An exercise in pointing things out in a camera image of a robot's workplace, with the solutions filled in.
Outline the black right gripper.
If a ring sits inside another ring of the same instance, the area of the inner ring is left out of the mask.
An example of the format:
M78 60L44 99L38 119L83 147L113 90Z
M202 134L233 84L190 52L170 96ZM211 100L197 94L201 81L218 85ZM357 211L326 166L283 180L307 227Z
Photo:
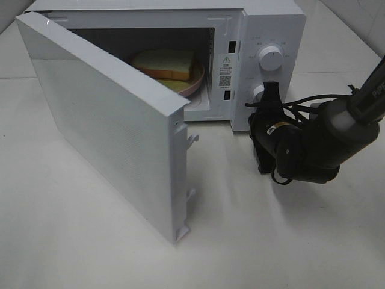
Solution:
M301 125L287 116L282 107L279 83L265 81L260 103L248 103L255 111L248 118L250 138L254 145L258 170L272 174L276 160L301 158Z

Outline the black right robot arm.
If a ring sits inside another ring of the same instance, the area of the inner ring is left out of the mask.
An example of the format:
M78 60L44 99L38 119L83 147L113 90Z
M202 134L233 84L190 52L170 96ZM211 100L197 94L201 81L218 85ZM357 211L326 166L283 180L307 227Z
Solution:
M384 119L384 61L348 95L282 102L277 82L265 81L248 124L261 174L325 184L342 163L374 142Z

